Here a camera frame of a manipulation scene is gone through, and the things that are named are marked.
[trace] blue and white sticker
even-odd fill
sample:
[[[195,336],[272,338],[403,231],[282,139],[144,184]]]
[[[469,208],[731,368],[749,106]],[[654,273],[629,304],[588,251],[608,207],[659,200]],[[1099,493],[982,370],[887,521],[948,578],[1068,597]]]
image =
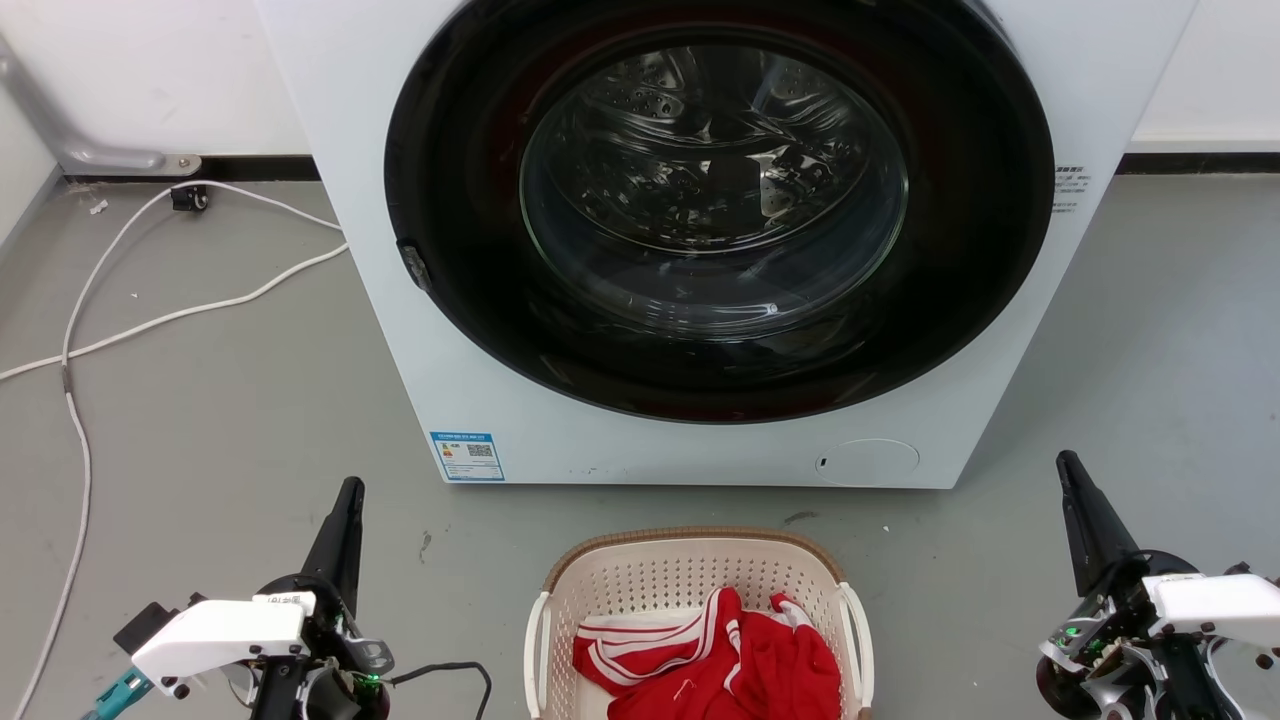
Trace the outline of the blue and white sticker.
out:
[[[463,482],[503,482],[498,448],[489,433],[431,433],[444,477]]]

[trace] teal connector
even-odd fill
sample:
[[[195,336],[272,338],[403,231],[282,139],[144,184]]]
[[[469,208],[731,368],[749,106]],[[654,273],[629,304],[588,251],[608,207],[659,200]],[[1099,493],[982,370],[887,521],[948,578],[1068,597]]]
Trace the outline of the teal connector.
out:
[[[84,715],[84,720],[115,720],[124,712],[124,708],[142,700],[142,696],[151,692],[155,685],[137,667],[120,675],[106,692],[93,701],[93,710]]]

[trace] red and white striped clothing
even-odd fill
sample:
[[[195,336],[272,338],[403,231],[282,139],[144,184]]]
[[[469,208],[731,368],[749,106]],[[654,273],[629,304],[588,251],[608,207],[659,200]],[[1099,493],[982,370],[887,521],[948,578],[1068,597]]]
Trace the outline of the red and white striped clothing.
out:
[[[746,612],[733,588],[685,623],[588,618],[573,666],[614,697],[609,720],[836,720],[840,666],[799,605]]]

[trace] white basket handle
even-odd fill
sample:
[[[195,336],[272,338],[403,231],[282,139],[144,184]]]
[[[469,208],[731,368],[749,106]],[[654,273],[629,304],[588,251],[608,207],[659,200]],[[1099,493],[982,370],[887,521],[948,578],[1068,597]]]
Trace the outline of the white basket handle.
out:
[[[861,675],[859,678],[861,687],[855,689],[860,691],[859,700],[863,707],[870,707],[872,696],[876,694],[876,653],[872,651],[872,632],[867,621],[867,611],[863,610],[863,602],[858,600],[858,593],[849,587],[849,583],[840,583],[840,596],[845,601],[845,610],[852,618],[852,632],[850,632],[850,624],[845,624],[845,644],[850,650],[854,648],[854,633],[858,634],[858,650],[852,652]]]
[[[529,716],[540,720],[543,710],[547,707],[547,657],[549,653],[550,632],[543,633],[541,642],[538,639],[538,629],[543,625],[543,615],[550,593],[543,592],[534,602],[534,609],[529,612],[529,625],[525,628],[525,703],[529,705]],[[535,669],[534,651],[541,648]]]

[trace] gray floor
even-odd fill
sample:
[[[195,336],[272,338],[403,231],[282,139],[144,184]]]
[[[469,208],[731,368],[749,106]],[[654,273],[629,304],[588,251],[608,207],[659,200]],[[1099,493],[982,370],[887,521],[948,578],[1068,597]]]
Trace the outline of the gray floor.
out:
[[[332,217],[315,184],[256,190]],[[81,283],[155,187],[67,192],[0,265],[0,369],[56,352]],[[110,206],[88,209],[100,199]],[[369,483],[361,626],[403,667],[476,659],[488,717],[525,715],[522,632],[556,559],[608,532],[780,527],[832,550],[876,637],[878,717],[1052,717],[1036,644],[1074,606],[1053,456],[1080,452],[1138,541],[1211,571],[1280,573],[1280,177],[1120,178],[951,492],[445,487],[348,256],[243,307],[74,363],[93,446],[79,582],[29,717],[78,717],[127,666],[111,635],[150,601],[244,597],[293,571],[339,480]],[[156,210],[92,295],[81,343],[247,292],[337,233],[218,193]],[[0,698],[14,703],[70,556],[74,430],[47,368],[0,383]],[[1251,703],[1274,683],[1229,659]],[[479,680],[396,692],[397,716],[466,719]],[[242,716],[225,688],[131,717]]]

